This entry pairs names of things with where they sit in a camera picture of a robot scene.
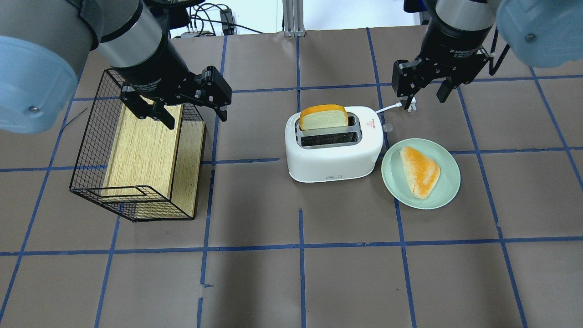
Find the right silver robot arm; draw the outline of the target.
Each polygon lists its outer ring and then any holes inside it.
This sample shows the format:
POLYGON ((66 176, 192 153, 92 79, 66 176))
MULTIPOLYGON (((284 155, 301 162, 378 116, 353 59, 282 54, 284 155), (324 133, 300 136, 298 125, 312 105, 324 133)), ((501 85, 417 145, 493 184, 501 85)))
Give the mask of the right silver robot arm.
POLYGON ((429 15, 419 55, 393 66, 392 88, 407 111, 432 81, 441 81, 443 103, 486 65, 496 74, 509 51, 533 68, 582 58, 580 0, 406 0, 404 11, 429 15))

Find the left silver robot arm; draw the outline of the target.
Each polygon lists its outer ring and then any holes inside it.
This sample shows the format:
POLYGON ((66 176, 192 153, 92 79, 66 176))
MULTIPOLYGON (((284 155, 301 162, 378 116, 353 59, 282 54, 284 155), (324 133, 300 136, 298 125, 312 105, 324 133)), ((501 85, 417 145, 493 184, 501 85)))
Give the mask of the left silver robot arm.
POLYGON ((91 51, 125 81, 119 99, 136 118, 175 119, 166 106, 212 108, 221 121, 232 89, 214 66, 189 71, 168 38, 169 18, 198 0, 3 0, 0 23, 1 129, 42 133, 74 96, 91 51))

